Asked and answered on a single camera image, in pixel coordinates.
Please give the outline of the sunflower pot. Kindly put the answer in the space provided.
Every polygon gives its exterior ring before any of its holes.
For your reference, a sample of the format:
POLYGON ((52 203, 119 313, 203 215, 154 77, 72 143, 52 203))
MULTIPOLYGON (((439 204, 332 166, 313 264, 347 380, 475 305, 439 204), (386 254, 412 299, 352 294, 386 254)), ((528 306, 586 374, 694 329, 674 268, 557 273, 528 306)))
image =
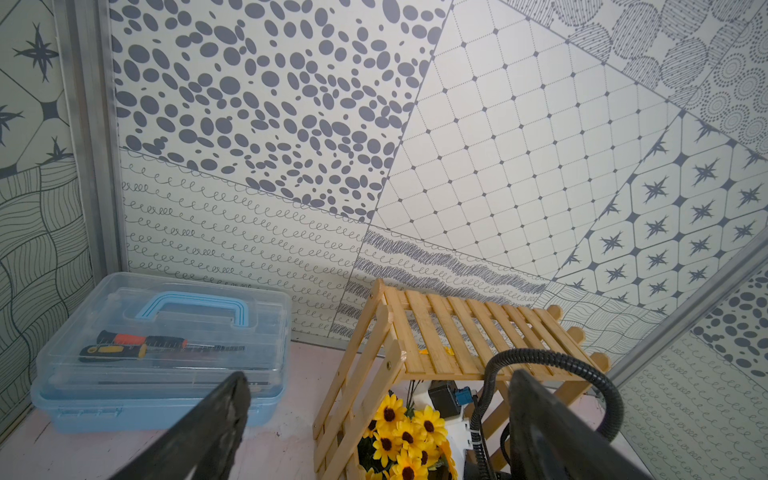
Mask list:
POLYGON ((357 479, 457 479, 446 420, 385 395, 356 450, 357 479))

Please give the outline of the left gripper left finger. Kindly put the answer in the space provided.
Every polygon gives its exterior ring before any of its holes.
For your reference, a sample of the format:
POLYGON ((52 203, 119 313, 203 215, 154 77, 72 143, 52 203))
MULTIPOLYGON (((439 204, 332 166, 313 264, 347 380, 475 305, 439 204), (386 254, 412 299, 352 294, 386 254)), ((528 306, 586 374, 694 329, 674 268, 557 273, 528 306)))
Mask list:
POLYGON ((251 392, 229 375, 115 479, 227 479, 247 424, 251 392))

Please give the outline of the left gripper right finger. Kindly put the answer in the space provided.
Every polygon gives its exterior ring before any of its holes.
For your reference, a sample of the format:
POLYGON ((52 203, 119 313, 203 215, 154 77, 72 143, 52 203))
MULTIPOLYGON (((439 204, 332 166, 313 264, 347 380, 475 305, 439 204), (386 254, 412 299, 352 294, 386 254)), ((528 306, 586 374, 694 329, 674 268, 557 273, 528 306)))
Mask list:
POLYGON ((509 382, 514 479, 646 479, 530 374, 509 382))

